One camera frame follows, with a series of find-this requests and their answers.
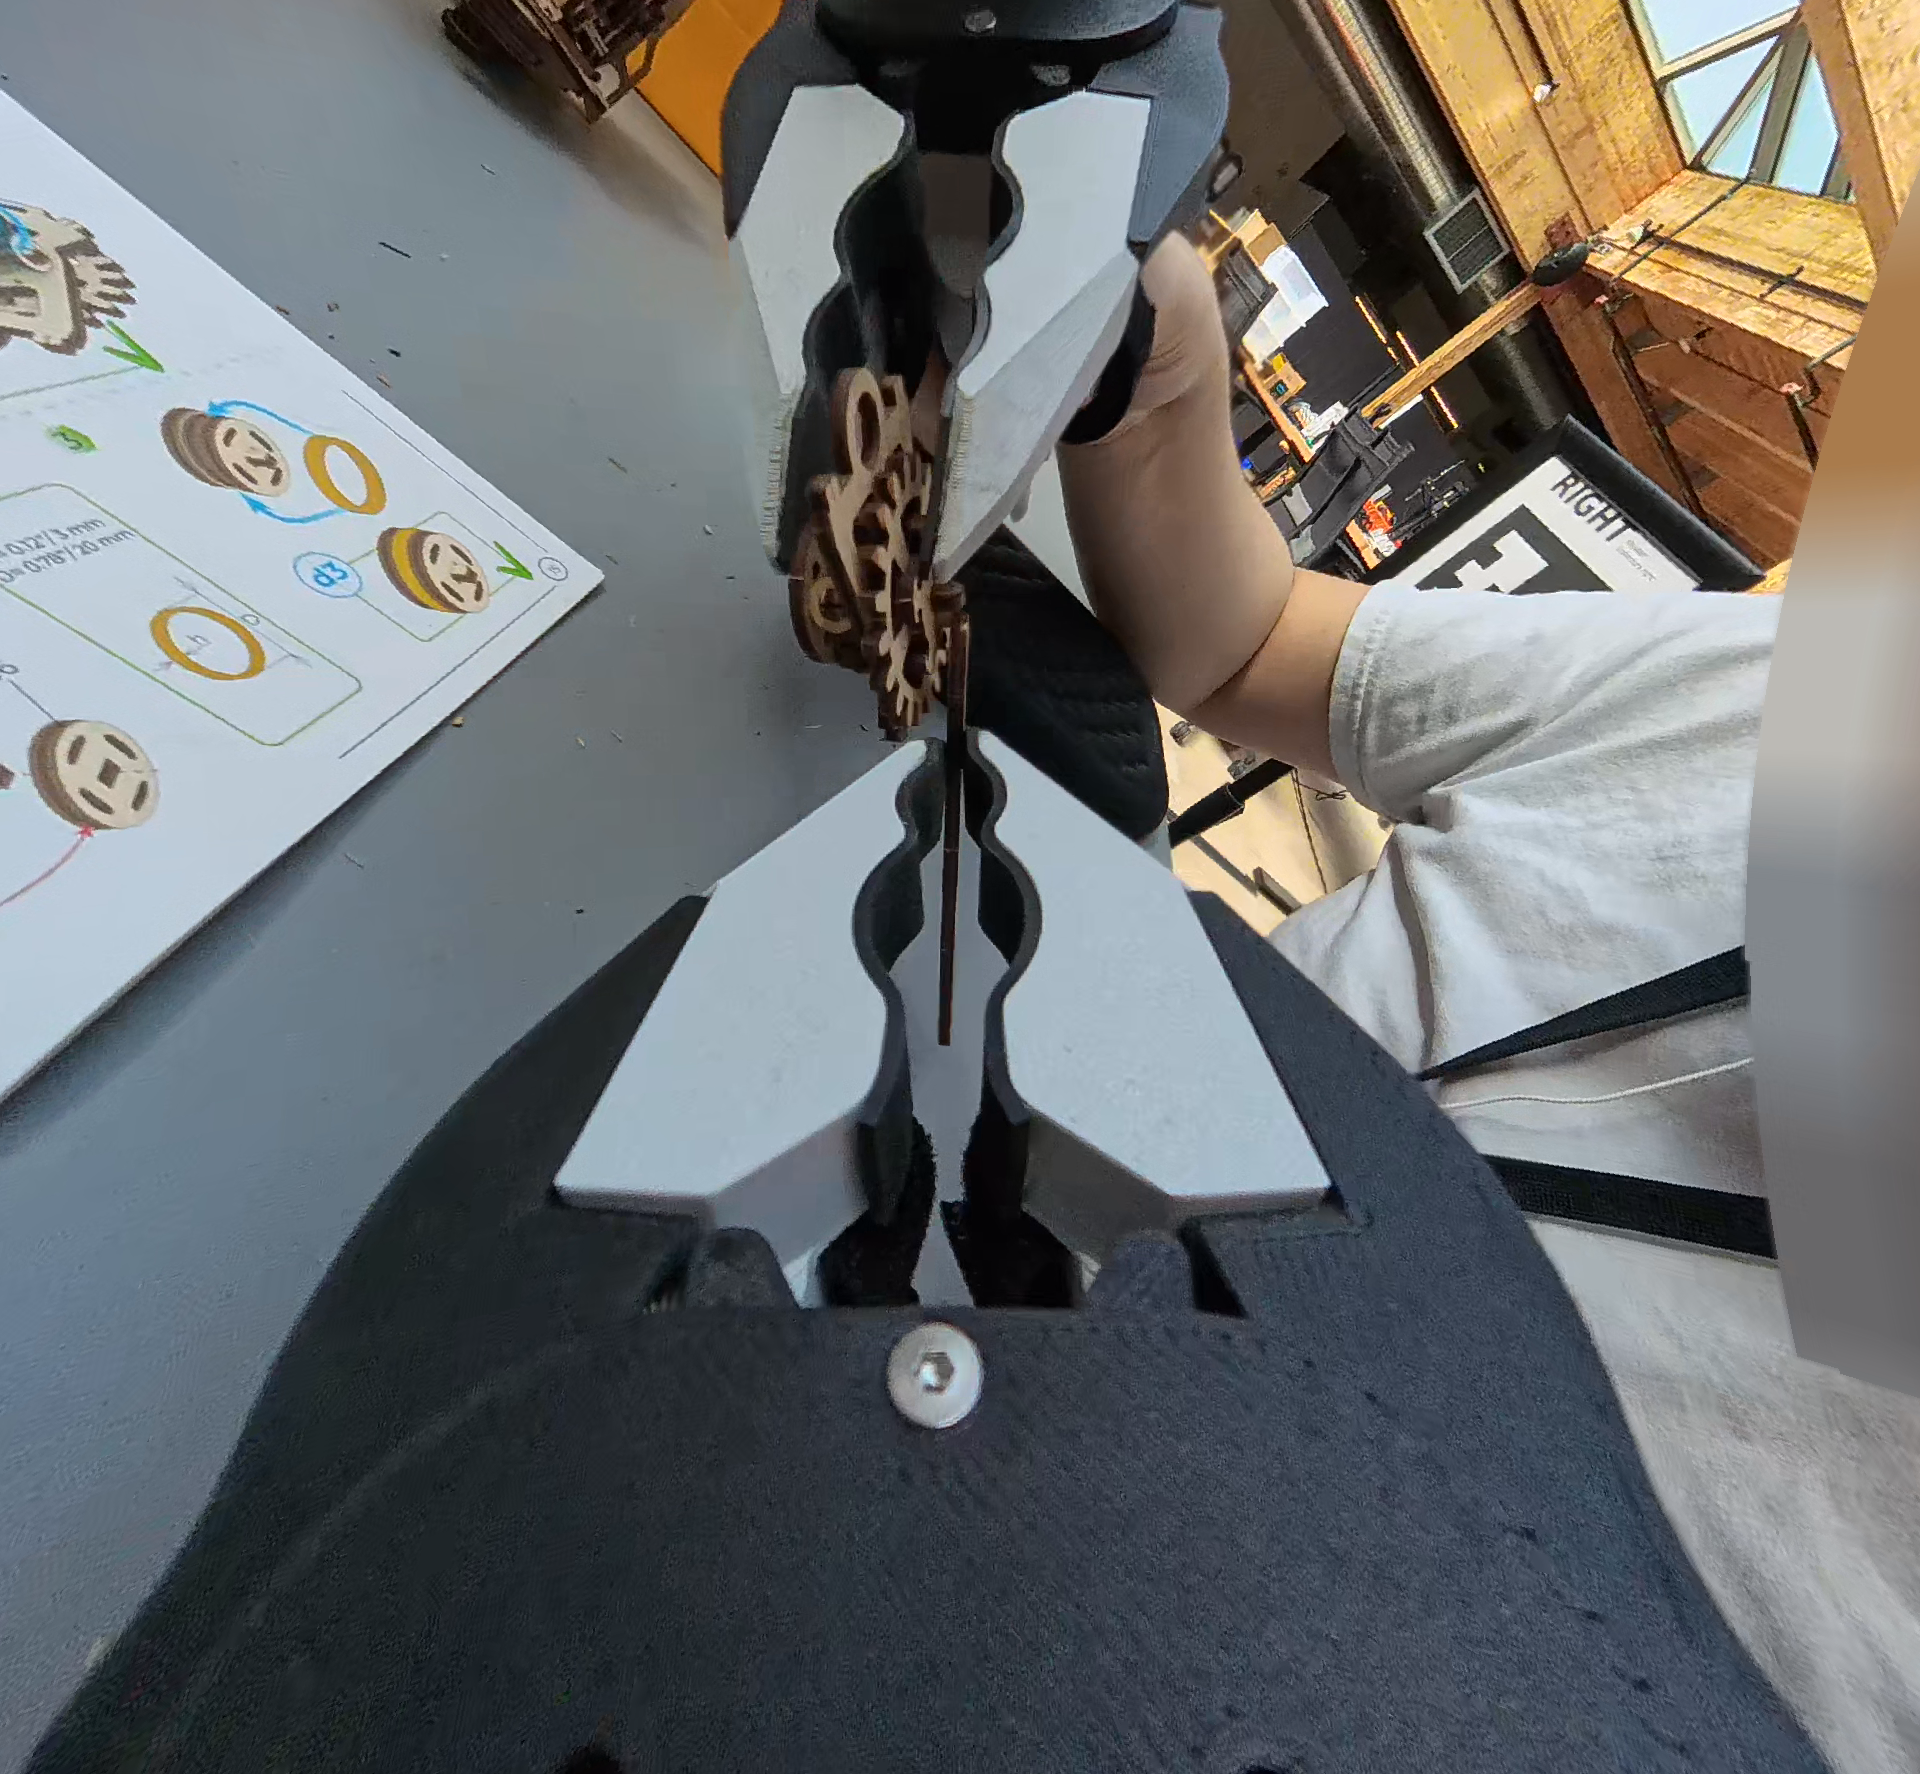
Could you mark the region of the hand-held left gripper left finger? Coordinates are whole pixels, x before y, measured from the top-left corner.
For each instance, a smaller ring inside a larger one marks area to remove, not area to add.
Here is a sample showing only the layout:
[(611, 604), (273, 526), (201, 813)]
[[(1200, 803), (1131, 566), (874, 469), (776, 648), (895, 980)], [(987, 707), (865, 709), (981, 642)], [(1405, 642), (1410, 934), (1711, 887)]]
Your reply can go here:
[(897, 1193), (893, 966), (942, 805), (942, 741), (904, 741), (710, 889), (557, 1171), (563, 1201), (752, 1229), (801, 1264)]

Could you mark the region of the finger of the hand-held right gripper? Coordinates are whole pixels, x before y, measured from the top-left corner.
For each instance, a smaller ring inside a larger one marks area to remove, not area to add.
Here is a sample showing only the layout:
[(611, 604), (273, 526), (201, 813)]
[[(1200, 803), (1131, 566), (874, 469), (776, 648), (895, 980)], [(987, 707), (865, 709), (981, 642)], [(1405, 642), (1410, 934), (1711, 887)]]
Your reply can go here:
[(832, 468), (840, 374), (921, 384), (921, 247), (904, 116), (857, 81), (733, 85), (733, 275), (747, 485), (769, 559)]
[(1010, 116), (991, 167), (1013, 199), (942, 399), (932, 574), (957, 579), (1086, 403), (1131, 312), (1129, 240), (1150, 102), (1078, 90)]

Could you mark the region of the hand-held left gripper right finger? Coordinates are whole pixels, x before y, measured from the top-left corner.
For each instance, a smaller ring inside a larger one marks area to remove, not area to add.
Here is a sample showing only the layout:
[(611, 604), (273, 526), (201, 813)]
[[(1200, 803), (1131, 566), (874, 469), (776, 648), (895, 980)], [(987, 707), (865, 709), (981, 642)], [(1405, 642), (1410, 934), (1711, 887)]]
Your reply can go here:
[(1006, 961), (983, 1079), (1017, 1199), (1083, 1258), (1331, 1179), (1176, 874), (993, 733), (969, 738), (981, 929)]

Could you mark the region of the thin wooden stick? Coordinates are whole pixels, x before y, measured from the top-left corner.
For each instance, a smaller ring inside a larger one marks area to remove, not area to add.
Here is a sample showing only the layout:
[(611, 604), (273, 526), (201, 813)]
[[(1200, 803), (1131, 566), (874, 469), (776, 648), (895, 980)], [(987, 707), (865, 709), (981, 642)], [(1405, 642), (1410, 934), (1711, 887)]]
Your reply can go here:
[(945, 733), (942, 733), (942, 837), (940, 837), (940, 889), (939, 889), (939, 957), (936, 957), (936, 1045), (946, 1049), (952, 1041), (955, 1015), (955, 961), (960, 934), (960, 889), (962, 889), (962, 834), (966, 813), (966, 768), (968, 768), (968, 673), (969, 673), (969, 620), (962, 615), (946, 636), (946, 673), (945, 673)]

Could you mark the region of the wooden gear assembly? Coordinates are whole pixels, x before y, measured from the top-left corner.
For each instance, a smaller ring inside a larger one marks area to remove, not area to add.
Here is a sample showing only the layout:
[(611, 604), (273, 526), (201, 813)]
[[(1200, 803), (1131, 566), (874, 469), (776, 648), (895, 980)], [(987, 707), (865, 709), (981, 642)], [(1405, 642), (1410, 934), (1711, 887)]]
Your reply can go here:
[(879, 733), (897, 741), (966, 698), (966, 594), (932, 574), (932, 456), (899, 376), (843, 370), (830, 436), (788, 576), (791, 622), (809, 660), (870, 682)]

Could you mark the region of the person's right forearm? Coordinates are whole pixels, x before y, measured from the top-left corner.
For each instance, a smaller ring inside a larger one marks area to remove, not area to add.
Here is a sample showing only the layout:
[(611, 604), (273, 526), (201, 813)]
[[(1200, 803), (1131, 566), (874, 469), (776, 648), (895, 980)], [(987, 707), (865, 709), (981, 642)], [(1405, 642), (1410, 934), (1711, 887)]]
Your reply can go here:
[(1299, 569), (1241, 474), (1199, 249), (1169, 233), (1141, 280), (1155, 331), (1132, 401), (1104, 436), (1058, 452), (1093, 610), (1159, 704), (1334, 781), (1334, 676), (1366, 589)]

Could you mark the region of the black quilted wrist rest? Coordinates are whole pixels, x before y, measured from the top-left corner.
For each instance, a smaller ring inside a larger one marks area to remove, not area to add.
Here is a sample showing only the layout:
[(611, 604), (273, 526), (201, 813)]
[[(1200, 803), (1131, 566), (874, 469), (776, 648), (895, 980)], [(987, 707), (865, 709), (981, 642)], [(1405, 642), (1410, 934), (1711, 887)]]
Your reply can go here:
[(960, 848), (962, 732), (996, 733), (1058, 787), (1132, 842), (1167, 820), (1167, 777), (1154, 698), (1093, 609), (1015, 534), (966, 564), (946, 620), (948, 730), (942, 812)]

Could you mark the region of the operator in white shirt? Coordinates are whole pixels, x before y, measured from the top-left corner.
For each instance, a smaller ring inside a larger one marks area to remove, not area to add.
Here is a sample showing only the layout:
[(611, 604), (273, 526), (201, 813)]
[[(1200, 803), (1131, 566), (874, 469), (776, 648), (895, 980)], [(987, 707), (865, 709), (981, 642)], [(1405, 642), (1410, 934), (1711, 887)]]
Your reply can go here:
[[(1781, 609), (1368, 592), (1331, 777), (1394, 828), (1278, 950), (1427, 1068), (1740, 946)], [(1729, 1627), (1835, 1769), (1916, 1769), (1916, 1399), (1795, 1354), (1774, 1264), (1537, 1236)]]

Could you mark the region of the black framed sign stand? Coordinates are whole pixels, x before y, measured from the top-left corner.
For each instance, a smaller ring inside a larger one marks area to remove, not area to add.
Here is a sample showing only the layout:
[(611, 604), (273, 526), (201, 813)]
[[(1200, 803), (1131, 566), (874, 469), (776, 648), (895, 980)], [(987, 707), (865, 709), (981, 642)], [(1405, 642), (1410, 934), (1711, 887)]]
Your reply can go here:
[(1567, 420), (1366, 581), (1334, 657), (1330, 762), (1299, 772), (1421, 831), (1529, 839), (1583, 799), (1666, 830), (1689, 762), (1745, 821), (1772, 627), (1736, 626), (1760, 567)]

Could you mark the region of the printed instruction booklet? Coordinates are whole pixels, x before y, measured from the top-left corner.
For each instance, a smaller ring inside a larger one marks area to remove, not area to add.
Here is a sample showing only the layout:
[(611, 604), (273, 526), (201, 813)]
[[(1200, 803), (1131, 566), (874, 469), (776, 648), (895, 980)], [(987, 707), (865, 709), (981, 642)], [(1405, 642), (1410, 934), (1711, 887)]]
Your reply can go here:
[(604, 571), (3, 102), (3, 1083)]

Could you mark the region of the white wall vent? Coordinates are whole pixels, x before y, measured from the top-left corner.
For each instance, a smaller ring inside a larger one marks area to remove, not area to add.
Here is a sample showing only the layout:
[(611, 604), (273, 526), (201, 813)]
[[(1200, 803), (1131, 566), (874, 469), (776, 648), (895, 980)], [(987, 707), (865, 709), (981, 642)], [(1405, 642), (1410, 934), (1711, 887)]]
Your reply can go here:
[(1468, 188), (1433, 210), (1424, 225), (1424, 237), (1448, 285), (1459, 293), (1481, 285), (1490, 274), (1503, 274), (1513, 259), (1481, 188)]

